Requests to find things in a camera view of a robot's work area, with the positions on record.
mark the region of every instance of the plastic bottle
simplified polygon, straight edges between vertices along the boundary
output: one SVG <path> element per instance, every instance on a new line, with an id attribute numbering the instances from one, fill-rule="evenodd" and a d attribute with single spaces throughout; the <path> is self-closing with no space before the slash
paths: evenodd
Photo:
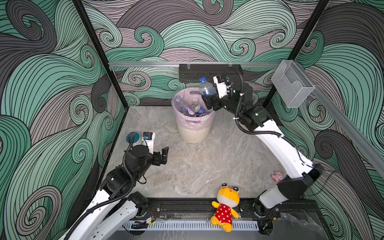
<path id="1" fill-rule="evenodd" d="M 205 110 L 200 106 L 199 100 L 197 98 L 192 98 L 192 101 L 193 103 L 191 105 L 191 109 L 195 112 L 195 114 L 200 116 L 201 114 L 205 113 Z"/>
<path id="2" fill-rule="evenodd" d="M 195 115 L 195 112 L 191 109 L 191 107 L 182 99 L 179 95 L 176 95 L 173 99 L 173 104 L 175 105 L 176 109 L 179 110 L 182 114 L 195 118 L 197 117 Z"/>
<path id="3" fill-rule="evenodd" d="M 214 95 L 216 93 L 212 83 L 207 82 L 207 79 L 205 77 L 200 78 L 199 81 L 201 82 L 199 87 L 201 95 Z"/>

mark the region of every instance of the wavy pattern wall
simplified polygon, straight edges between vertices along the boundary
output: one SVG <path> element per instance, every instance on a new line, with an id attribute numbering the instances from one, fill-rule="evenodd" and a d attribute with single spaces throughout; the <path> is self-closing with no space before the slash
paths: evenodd
<path id="1" fill-rule="evenodd" d="M 0 239 L 74 223 L 123 113 L 71 0 L 0 2 Z"/>
<path id="2" fill-rule="evenodd" d="M 281 61 L 288 58 L 317 1 L 83 0 L 110 61 Z M 170 105 L 196 84 L 177 68 L 115 68 L 129 105 Z M 272 69 L 246 69 L 254 102 Z"/>
<path id="3" fill-rule="evenodd" d="M 340 110 L 382 154 L 383 148 L 383 1 L 329 4 L 297 61 Z M 302 22 L 298 28 L 305 26 Z M 300 151 L 329 170 L 337 170 L 318 192 L 323 174 L 308 198 L 315 199 L 335 239 L 384 238 L 384 180 L 316 99 L 287 109 L 272 100 L 280 128 Z"/>

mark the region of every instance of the small pink toy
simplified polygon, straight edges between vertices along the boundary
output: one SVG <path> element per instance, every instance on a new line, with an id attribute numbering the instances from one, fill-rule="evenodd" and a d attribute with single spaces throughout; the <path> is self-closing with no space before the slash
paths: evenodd
<path id="1" fill-rule="evenodd" d="M 272 175 L 272 178 L 276 181 L 276 182 L 281 182 L 283 180 L 283 174 L 279 171 L 276 171 L 274 175 Z"/>

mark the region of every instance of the trash can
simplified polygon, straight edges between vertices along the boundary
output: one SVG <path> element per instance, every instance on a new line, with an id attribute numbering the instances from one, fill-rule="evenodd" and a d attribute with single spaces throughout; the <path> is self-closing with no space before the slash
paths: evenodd
<path id="1" fill-rule="evenodd" d="M 199 92 L 199 88 L 186 88 L 176 95 L 182 97 L 189 105 L 192 104 L 192 98 L 197 98 L 200 106 L 206 110 L 205 116 L 198 118 L 185 116 L 175 108 L 173 99 L 172 108 L 176 115 L 177 128 L 179 129 L 180 137 L 189 143 L 199 143 L 208 137 L 209 129 L 211 128 L 216 112 L 213 111 L 213 109 L 207 110 L 201 95 L 191 94 L 191 91 Z"/>

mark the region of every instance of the stuffed toy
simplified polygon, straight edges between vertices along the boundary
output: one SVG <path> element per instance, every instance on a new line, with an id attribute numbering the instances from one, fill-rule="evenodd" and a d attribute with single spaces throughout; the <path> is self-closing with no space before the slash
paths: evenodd
<path id="1" fill-rule="evenodd" d="M 272 178 L 276 181 L 276 182 L 281 182 L 284 177 L 283 177 L 283 174 L 279 171 L 276 171 L 274 175 L 272 175 Z"/>
<path id="2" fill-rule="evenodd" d="M 239 214 L 233 210 L 239 204 L 239 188 L 228 187 L 226 183 L 221 185 L 217 193 L 217 201 L 212 202 L 212 206 L 217 208 L 216 212 L 211 218 L 213 225 L 219 225 L 226 232 L 232 231 L 232 216 L 239 217 Z"/>

